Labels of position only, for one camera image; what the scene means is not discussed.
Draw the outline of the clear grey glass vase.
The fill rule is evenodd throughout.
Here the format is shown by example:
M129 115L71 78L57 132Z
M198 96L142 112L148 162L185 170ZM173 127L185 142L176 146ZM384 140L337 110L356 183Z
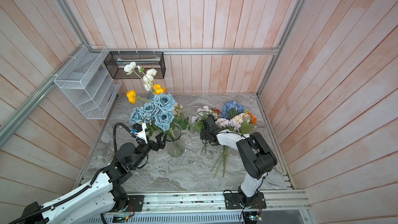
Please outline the clear grey glass vase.
M181 136L182 130L178 125L175 125L173 128L170 127L167 132L166 147L171 157L180 157L184 153L185 147L182 142Z

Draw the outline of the pink lilac mixed bouquet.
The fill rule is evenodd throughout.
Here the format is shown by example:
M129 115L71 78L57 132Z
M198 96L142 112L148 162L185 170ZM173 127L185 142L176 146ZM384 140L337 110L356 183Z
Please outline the pink lilac mixed bouquet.
M202 108L198 108L197 113L191 118L185 117L182 112L183 106L180 103L175 104L174 121L180 126L182 130L188 129L189 131L195 130L200 134L203 125L202 121L207 117L214 117L215 120L218 119L218 114L213 111L214 108L210 108L204 105Z

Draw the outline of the teal blue rose bunch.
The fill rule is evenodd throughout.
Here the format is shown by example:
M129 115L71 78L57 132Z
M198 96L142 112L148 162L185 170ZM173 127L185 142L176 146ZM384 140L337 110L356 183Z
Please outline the teal blue rose bunch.
M155 125L165 134L175 138L175 118L176 101L171 94L157 94L147 101L144 106L134 108L129 123Z

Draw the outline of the yellow orange flower stem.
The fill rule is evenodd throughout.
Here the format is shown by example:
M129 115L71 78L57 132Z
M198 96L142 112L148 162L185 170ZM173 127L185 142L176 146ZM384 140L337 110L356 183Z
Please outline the yellow orange flower stem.
M159 95L161 93L167 93L167 89L162 87L159 84L155 84L148 92L137 94L135 90L128 91L126 93L126 97L131 104L135 104L138 101L149 102L150 100L147 98L149 92L155 93L155 95Z

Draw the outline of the white flower stem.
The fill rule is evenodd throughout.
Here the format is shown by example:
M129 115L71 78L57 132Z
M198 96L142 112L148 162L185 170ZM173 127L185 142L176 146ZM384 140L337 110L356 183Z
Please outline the white flower stem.
M137 75L143 82L144 84L144 89L146 91L151 91L153 92L155 87L154 87L154 77L157 74L157 70L154 68L144 70L143 67L140 67L136 64L136 62L130 62L129 64L125 65L123 68L124 72L127 75L130 74L135 74Z

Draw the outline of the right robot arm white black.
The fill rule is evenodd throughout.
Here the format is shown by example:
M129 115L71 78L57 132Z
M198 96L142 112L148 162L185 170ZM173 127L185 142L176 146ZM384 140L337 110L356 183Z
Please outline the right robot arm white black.
M205 118L202 124L201 139L212 145L228 146L238 150L247 172L237 193L227 190L223 194L226 209L244 209L251 206L266 208L260 187L278 161L263 136L258 132L240 134L223 130L216 125L213 117Z

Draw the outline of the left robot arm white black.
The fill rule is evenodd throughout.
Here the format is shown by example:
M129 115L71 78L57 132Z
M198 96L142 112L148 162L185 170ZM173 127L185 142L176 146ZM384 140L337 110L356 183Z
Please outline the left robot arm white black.
M164 149L166 138L159 134L155 141L145 134L133 133L138 145L125 143L114 152L112 162L99 169L93 178L78 188L42 205L28 205L15 224L80 224L110 210L124 211L132 201L122 187L150 151Z

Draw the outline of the blue purple glass vase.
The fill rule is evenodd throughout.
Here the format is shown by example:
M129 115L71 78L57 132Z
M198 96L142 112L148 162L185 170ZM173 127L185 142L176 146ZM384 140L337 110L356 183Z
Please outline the blue purple glass vase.
M152 92L149 92L148 95L147 95L147 98L149 100L152 100L154 97L155 97L155 93L152 93Z

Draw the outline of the blue hydrangea stem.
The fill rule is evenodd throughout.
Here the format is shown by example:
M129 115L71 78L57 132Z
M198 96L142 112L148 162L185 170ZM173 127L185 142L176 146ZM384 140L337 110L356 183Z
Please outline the blue hydrangea stem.
M230 120L244 111L245 108L243 105L235 101L226 102L221 111L221 117Z

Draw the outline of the pink hydrangea bouquet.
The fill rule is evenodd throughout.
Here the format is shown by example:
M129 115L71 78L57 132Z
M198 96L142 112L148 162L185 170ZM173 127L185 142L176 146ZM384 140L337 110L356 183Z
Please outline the pink hydrangea bouquet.
M250 117L248 115L248 112L243 112L230 120L225 118L218 118L215 121L216 125L220 127L222 130L232 131L234 133L242 135L249 134L254 128L255 124L250 124L249 122L250 122ZM215 166L218 166L215 172L215 176L217 176L219 169L221 168L221 166L223 166L222 177L225 177L227 161L229 156L229 147L226 145L222 145L222 147L223 147L222 155L218 158L215 164Z

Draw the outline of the electronics board with leds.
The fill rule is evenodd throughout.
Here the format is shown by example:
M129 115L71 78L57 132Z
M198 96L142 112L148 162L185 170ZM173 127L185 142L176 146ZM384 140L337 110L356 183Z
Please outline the electronics board with leds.
M262 216L259 212L243 212L241 218L244 224L257 224L262 221Z

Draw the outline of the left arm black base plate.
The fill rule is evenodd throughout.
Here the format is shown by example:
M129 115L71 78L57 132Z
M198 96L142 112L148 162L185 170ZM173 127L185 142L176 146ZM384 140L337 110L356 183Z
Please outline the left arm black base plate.
M144 195L129 195L125 211L129 214L141 212L144 205L144 198Z

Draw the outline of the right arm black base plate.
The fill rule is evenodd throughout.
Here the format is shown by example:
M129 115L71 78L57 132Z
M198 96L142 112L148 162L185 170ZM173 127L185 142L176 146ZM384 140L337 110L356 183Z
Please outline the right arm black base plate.
M266 209L265 197L261 192L255 193L250 198L246 197L243 193L233 193L231 191L224 192L223 196L226 209Z

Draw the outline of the horizontal aluminium frame bar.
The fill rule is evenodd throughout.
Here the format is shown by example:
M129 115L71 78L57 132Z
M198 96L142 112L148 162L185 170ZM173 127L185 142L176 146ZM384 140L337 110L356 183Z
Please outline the horizontal aluminium frame bar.
M109 52L161 52L164 55L276 55L278 48L107 48Z

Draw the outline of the black mesh wall basket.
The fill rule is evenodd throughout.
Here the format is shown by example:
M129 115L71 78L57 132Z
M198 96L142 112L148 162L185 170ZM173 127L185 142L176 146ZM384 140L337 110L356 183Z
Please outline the black mesh wall basket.
M157 74L155 79L163 79L165 76L165 62L162 52L155 51L111 51L104 60L104 64L113 79L139 79L135 74L127 74L124 67L131 62L142 67L145 72L154 68Z

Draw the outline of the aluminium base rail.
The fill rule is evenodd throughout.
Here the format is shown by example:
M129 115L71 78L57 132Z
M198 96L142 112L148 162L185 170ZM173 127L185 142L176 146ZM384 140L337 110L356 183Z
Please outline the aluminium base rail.
M226 209L222 191L145 193L141 212L129 214L110 210L81 224L207 224L243 223L243 212L298 214L304 223L314 223L311 205L302 190L264 190L266 209Z

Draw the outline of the left aluminium frame bar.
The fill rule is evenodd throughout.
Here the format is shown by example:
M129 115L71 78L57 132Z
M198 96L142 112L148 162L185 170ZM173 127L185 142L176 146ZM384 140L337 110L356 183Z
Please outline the left aluminium frame bar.
M22 126L22 124L30 117L36 110L40 103L47 97L47 95L56 86L55 78L68 65L68 63L75 59L75 56L84 48L80 45L66 58L64 62L40 85L34 93L29 96L24 103L5 121L1 126L1 148L10 140L15 132Z

